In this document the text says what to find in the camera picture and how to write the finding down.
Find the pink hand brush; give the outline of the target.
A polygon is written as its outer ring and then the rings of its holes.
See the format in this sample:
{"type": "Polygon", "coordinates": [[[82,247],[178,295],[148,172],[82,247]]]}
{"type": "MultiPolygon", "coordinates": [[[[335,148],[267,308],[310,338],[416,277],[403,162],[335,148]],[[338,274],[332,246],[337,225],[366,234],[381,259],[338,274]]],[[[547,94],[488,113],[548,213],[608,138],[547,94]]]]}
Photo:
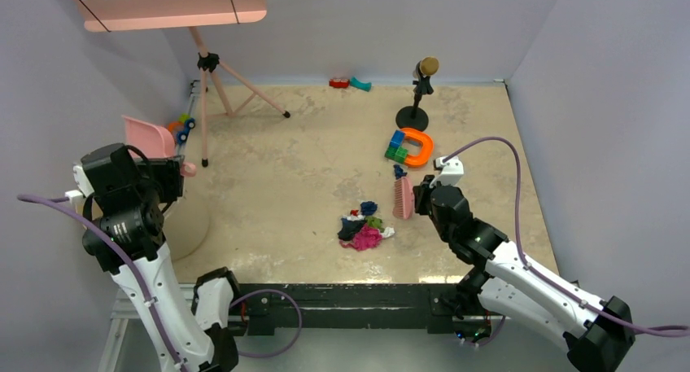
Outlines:
{"type": "Polygon", "coordinates": [[[413,186],[407,176],[402,176],[394,182],[393,215],[407,220],[414,213],[415,197],[413,186]]]}

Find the pink dustpan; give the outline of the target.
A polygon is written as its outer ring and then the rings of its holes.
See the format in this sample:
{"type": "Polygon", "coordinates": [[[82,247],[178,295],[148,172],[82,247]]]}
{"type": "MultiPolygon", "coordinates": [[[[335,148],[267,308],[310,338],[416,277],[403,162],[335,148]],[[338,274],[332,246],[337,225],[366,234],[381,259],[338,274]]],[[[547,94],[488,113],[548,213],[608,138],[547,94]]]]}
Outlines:
{"type": "Polygon", "coordinates": [[[126,144],[138,148],[148,158],[162,159],[178,155],[175,138],[166,127],[130,116],[122,118],[126,144]]]}

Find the small white paper scrap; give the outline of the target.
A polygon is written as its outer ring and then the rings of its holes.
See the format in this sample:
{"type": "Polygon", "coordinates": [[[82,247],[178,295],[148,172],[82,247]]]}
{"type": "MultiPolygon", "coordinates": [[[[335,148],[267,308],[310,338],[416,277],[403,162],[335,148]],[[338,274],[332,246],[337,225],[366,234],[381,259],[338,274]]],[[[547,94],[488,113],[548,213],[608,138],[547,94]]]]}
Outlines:
{"type": "Polygon", "coordinates": [[[383,230],[383,232],[381,232],[381,236],[383,239],[388,239],[394,235],[395,235],[395,229],[393,227],[386,227],[383,230]]]}

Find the green paper scrap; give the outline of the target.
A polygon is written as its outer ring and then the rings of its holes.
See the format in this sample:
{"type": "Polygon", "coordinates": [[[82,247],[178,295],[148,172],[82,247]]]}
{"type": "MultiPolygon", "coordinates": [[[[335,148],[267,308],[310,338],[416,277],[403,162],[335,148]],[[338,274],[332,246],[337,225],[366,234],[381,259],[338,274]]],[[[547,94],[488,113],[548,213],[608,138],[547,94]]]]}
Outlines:
{"type": "Polygon", "coordinates": [[[385,227],[383,225],[383,221],[381,218],[375,217],[375,216],[367,216],[365,218],[365,220],[367,222],[368,227],[379,230],[381,232],[383,232],[385,230],[385,227]]]}

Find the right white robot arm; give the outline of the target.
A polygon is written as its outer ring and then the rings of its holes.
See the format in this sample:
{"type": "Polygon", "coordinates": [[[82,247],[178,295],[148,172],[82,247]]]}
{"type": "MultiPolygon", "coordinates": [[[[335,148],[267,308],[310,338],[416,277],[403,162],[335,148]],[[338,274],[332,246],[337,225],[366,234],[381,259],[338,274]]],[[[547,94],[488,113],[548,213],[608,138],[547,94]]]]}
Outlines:
{"type": "Polygon", "coordinates": [[[418,215],[472,269],[456,300],[469,313],[498,313],[552,340],[578,371],[615,371],[635,342],[631,309],[616,296],[603,300],[567,282],[528,256],[496,227],[475,217],[456,186],[431,175],[413,187],[418,215]]]}

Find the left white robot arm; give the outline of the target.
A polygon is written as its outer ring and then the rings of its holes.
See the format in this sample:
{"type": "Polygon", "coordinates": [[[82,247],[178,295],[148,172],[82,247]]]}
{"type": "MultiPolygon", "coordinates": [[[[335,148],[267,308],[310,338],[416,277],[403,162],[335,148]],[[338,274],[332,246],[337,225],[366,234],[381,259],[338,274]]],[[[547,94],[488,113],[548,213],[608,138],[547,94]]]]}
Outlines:
{"type": "Polygon", "coordinates": [[[233,272],[221,267],[197,279],[191,301],[183,296],[164,235],[166,195],[147,158],[114,143],[81,158],[93,191],[82,216],[82,245],[129,297],[158,354],[163,371],[231,371],[238,349],[229,315],[242,306],[233,272]]]}

